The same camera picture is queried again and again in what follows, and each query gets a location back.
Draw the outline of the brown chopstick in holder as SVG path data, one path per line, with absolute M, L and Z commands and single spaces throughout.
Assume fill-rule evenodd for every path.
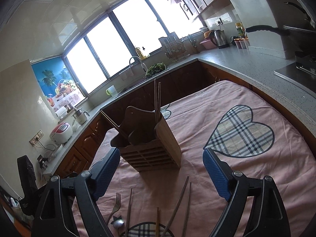
M 120 135 L 122 135 L 122 137 L 124 138 L 124 139 L 128 139 L 128 136 L 126 135 L 126 133 L 124 133 L 124 131 L 123 130 L 121 130 L 120 129 L 120 127 L 106 114 L 106 113 L 104 113 L 102 110 L 100 110 L 100 113 L 103 115 L 103 117 L 106 119 L 106 121 L 111 125 L 111 126 L 113 126 L 113 128 L 116 130 L 116 131 L 118 131 L 118 133 L 120 134 Z

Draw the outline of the white electric pot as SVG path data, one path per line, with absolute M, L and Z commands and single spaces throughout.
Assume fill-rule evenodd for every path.
M 87 111 L 84 111 L 82 108 L 75 108 L 73 117 L 79 125 L 83 125 L 88 120 L 90 115 Z

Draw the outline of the white red rice cooker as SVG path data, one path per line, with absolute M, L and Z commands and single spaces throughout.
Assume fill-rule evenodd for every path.
M 67 143 L 72 134 L 73 130 L 71 125 L 67 122 L 61 122 L 51 131 L 49 137 L 55 145 L 59 146 Z

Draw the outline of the black wok pan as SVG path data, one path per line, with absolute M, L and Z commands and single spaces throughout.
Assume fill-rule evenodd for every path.
M 247 33 L 252 33 L 256 31 L 269 31 L 276 33 L 280 36 L 288 36 L 290 40 L 299 47 L 302 52 L 315 57 L 315 30 L 312 30 L 311 26 L 311 17 L 308 13 L 299 5 L 293 2 L 285 2 L 286 5 L 291 5 L 299 11 L 301 11 L 305 16 L 306 23 L 308 24 L 307 28 L 302 27 L 292 27 L 283 25 L 282 28 L 272 27 L 269 25 L 255 25 L 245 29 Z

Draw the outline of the gas stove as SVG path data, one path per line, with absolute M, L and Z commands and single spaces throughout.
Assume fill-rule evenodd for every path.
M 274 75 L 291 82 L 312 95 L 315 93 L 315 56 L 296 51 L 295 61 L 275 70 Z

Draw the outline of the silver metal spoon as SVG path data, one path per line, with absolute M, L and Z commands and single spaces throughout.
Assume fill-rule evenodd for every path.
M 122 219 L 115 220 L 113 222 L 113 228 L 116 230 L 118 236 L 120 236 L 120 229 L 124 227 L 124 221 Z

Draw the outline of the fruit poster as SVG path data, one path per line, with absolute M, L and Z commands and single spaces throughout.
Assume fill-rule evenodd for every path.
M 42 60 L 31 66 L 54 112 L 69 104 L 76 106 L 84 100 L 83 93 L 61 57 Z

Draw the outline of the dark chopstick in holder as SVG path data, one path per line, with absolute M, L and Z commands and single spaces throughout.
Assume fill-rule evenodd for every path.
M 154 113 L 155 113 L 155 124 L 157 124 L 157 81 L 154 79 Z

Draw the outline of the silver metal fork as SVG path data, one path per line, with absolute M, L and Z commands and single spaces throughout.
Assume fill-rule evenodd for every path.
M 106 224 L 109 224 L 110 219 L 112 218 L 112 216 L 114 215 L 115 212 L 117 212 L 121 207 L 121 195 L 120 193 L 116 193 L 116 200 L 115 200 L 115 204 L 114 207 L 110 213 L 110 215 L 108 216 L 107 220 L 106 220 Z

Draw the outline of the steel kitchen faucet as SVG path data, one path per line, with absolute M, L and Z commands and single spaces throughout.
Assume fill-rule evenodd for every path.
M 146 64 L 142 61 L 142 59 L 139 56 L 132 56 L 129 59 L 129 67 L 130 67 L 130 69 L 132 69 L 136 65 L 140 65 L 140 67 L 142 68 L 144 73 L 145 74 L 147 73 L 148 68 L 147 68 Z

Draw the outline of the pink plaid-heart tablecloth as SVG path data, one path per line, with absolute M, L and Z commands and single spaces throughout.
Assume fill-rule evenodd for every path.
M 133 188 L 129 235 L 153 235 L 157 207 L 164 226 L 189 176 L 169 235 L 182 234 L 191 182 L 186 236 L 209 236 L 226 206 L 202 161 L 204 149 L 211 148 L 247 177 L 271 176 L 283 199 L 291 235 L 302 234 L 315 214 L 315 158 L 298 130 L 272 106 L 243 86 L 220 81 L 172 102 L 164 114 L 181 148 L 180 169 L 137 172 L 121 160 L 97 202 L 103 218 L 108 218 L 120 193 L 117 215 L 126 219 Z

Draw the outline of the yellow seasoning bottle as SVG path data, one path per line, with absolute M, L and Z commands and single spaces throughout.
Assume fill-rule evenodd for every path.
M 246 37 L 246 32 L 245 32 L 245 29 L 244 29 L 244 26 L 242 25 L 242 23 L 235 23 L 235 26 L 236 26 L 236 29 L 237 29 L 237 32 L 238 32 L 238 36 L 240 38 L 245 38 Z

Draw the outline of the wooden utensil holder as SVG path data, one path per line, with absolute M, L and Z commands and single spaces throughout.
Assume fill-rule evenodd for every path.
M 119 126 L 119 133 L 110 141 L 113 148 L 136 171 L 180 169 L 181 149 L 165 118 L 155 112 L 129 106 Z

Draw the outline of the pink storage box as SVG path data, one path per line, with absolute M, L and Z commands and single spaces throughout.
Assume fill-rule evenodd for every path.
M 210 39 L 204 39 L 203 41 L 200 42 L 200 44 L 206 49 L 206 50 L 210 50 L 210 49 L 214 49 L 217 46 L 215 44 L 213 44 L 213 42 Z

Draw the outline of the dark metal chopstick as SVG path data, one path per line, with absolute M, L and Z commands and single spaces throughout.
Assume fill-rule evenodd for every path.
M 186 180 L 185 180 L 185 183 L 184 183 L 183 188 L 181 190 L 180 196 L 179 196 L 179 198 L 177 200 L 176 207 L 174 208 L 169 221 L 167 222 L 162 234 L 160 235 L 161 237 L 165 237 L 166 232 L 168 231 L 169 227 L 172 225 L 172 222 L 174 221 L 176 213 L 177 213 L 177 211 L 179 209 L 179 206 L 181 204 L 181 201 L 183 199 L 183 196 L 184 196 L 184 193 L 185 193 L 185 189 L 187 187 L 188 182 L 189 182 L 189 176 L 186 177 Z

